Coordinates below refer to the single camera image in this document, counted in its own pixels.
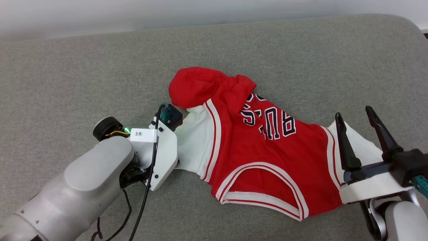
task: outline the armhole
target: armhole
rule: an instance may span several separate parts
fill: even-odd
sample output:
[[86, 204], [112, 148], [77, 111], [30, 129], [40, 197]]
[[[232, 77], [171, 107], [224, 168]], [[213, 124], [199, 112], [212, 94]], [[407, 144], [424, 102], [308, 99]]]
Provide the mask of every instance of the armhole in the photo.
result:
[[[284, 183], [286, 183], [294, 194], [294, 198], [296, 199], [298, 208], [295, 208], [289, 203], [277, 197], [270, 196], [268, 194], [236, 191], [229, 192], [229, 189], [232, 187], [238, 176], [243, 171], [253, 168], [267, 170], [272, 174], [275, 174]], [[303, 197], [302, 192], [300, 191], [297, 184], [290, 177], [290, 175], [288, 175], [288, 173], [286, 173], [278, 166], [265, 162], [248, 163], [235, 169], [225, 178], [225, 180], [220, 185], [216, 193], [216, 198], [220, 201], [221, 204], [237, 203], [270, 208], [279, 211], [289, 217], [292, 217], [298, 221], [303, 220], [309, 215], [309, 209], [306, 204], [305, 198]]]

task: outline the gray table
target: gray table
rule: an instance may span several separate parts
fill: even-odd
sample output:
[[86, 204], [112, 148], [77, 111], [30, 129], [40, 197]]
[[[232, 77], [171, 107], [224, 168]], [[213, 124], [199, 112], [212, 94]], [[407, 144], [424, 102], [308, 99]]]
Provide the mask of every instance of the gray table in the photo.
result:
[[[405, 149], [428, 152], [428, 41], [391, 15], [215, 25], [0, 45], [0, 217], [35, 195], [97, 141], [92, 129], [113, 115], [150, 122], [183, 67], [249, 76], [256, 93], [295, 118], [329, 125], [340, 111], [378, 145], [364, 111], [372, 105]], [[144, 187], [128, 189], [133, 213]], [[428, 213], [428, 202], [420, 199]], [[101, 217], [109, 237], [128, 208], [120, 196]], [[79, 240], [89, 240], [96, 226]], [[174, 171], [149, 194], [135, 240], [369, 241], [359, 205], [297, 222], [279, 212], [221, 205], [194, 173]]]

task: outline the white label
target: white label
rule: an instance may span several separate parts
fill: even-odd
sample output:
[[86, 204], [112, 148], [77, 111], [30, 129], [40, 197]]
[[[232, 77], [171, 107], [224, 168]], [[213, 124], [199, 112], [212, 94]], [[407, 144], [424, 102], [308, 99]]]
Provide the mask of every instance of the white label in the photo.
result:
[[151, 129], [142, 129], [142, 128], [132, 128], [131, 129], [131, 141], [132, 142], [156, 142], [156, 137], [158, 135], [157, 130]]

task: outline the red jersey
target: red jersey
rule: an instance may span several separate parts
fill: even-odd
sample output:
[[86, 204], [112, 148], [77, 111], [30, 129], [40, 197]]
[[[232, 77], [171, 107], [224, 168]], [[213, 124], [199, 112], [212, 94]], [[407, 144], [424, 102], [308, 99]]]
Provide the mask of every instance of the red jersey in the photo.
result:
[[206, 143], [197, 173], [212, 195], [222, 204], [267, 207], [297, 220], [340, 206], [335, 137], [252, 93], [255, 87], [246, 76], [201, 67], [179, 70], [169, 85], [174, 105], [201, 106], [211, 123], [195, 143]]

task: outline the black wire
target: black wire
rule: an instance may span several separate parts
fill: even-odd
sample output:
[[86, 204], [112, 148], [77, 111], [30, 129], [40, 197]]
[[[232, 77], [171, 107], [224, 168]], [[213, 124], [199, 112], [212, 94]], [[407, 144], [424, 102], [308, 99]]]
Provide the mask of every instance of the black wire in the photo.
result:
[[[125, 220], [123, 221], [123, 224], [122, 224], [122, 226], [120, 226], [120, 228], [110, 237], [110, 238], [108, 238], [106, 241], [110, 241], [110, 240], [112, 240], [114, 237], [116, 237], [116, 235], [118, 235], [121, 231], [122, 231], [122, 229], [123, 228], [125, 228], [125, 225], [126, 225], [126, 223], [128, 222], [128, 220], [129, 220], [129, 217], [131, 216], [131, 213], [132, 213], [132, 207], [131, 207], [131, 204], [130, 204], [130, 202], [129, 202], [129, 198], [128, 198], [128, 194], [126, 193], [126, 191], [125, 191], [125, 189], [122, 189], [122, 191], [123, 191], [123, 193], [125, 194], [125, 199], [126, 199], [126, 204], [128, 204], [128, 215], [126, 215], [126, 218], [125, 218]], [[101, 229], [100, 229], [100, 218], [98, 218], [98, 221], [97, 221], [97, 229], [98, 229], [98, 231], [96, 231], [93, 235], [92, 235], [92, 238], [91, 238], [91, 241], [94, 241], [95, 240], [95, 238], [96, 238], [96, 236], [97, 236], [97, 234], [98, 234], [98, 237], [100, 238], [100, 239], [103, 239], [103, 235], [101, 234]]]
[[98, 217], [97, 219], [97, 231], [92, 235], [91, 241], [95, 240], [95, 238], [97, 237], [97, 234], [100, 239], [103, 239], [103, 234], [101, 233], [101, 228], [100, 228], [100, 217]]
[[[164, 104], [159, 106], [158, 112], [156, 113], [156, 124], [155, 124], [155, 130], [158, 129], [158, 124], [159, 124], [159, 119], [161, 117], [161, 111], [162, 108], [165, 107]], [[134, 229], [132, 230], [132, 234], [129, 237], [129, 241], [132, 241], [132, 239], [135, 236], [135, 232], [137, 231], [138, 228], [138, 224], [140, 223], [141, 220], [141, 216], [143, 215], [143, 211], [144, 211], [144, 206], [146, 205], [146, 200], [147, 200], [147, 195], [149, 194], [149, 189], [150, 189], [150, 181], [152, 180], [152, 175], [153, 175], [153, 169], [155, 168], [155, 163], [156, 163], [156, 153], [158, 152], [158, 141], [156, 140], [155, 143], [153, 143], [153, 154], [152, 154], [152, 168], [150, 170], [150, 174], [149, 174], [149, 179], [147, 181], [147, 186], [146, 186], [146, 192], [144, 193], [144, 198], [143, 198], [143, 203], [141, 204], [141, 209], [140, 209], [140, 213], [138, 214], [138, 218], [135, 222], [135, 226]]]

